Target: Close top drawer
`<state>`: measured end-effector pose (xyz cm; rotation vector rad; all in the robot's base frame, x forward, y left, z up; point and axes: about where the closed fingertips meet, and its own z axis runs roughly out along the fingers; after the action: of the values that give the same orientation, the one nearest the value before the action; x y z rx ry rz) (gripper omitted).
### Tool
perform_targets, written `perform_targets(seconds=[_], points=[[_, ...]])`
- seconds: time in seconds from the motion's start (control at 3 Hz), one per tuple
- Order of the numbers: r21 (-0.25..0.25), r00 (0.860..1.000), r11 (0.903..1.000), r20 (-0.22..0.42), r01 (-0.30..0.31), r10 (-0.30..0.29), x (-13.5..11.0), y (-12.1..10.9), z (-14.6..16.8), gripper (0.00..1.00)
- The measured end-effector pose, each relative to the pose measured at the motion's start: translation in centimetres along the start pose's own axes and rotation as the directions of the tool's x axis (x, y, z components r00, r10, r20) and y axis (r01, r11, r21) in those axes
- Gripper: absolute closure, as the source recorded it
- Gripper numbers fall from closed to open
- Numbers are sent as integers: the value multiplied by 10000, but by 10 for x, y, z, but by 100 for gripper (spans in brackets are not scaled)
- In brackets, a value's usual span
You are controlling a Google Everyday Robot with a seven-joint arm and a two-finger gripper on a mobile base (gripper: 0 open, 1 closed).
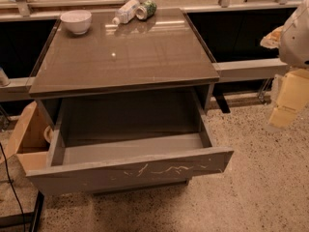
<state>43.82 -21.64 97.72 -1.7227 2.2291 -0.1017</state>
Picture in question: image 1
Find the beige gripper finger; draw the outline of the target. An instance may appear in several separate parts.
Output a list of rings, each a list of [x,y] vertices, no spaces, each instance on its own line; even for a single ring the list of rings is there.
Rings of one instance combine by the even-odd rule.
[[[304,69],[288,72],[283,77],[277,105],[292,112],[299,112],[309,102],[309,72]]]
[[[294,119],[296,114],[292,111],[281,109],[280,107],[274,107],[271,111],[268,123],[278,129],[284,129],[289,126]]]

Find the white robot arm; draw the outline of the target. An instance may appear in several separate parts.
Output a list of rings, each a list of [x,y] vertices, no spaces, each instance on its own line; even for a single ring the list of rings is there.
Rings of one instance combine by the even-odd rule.
[[[277,74],[271,84],[267,129],[281,131],[309,102],[309,0],[303,0],[285,24],[263,37],[260,45],[277,48],[279,59],[290,68],[284,75]]]

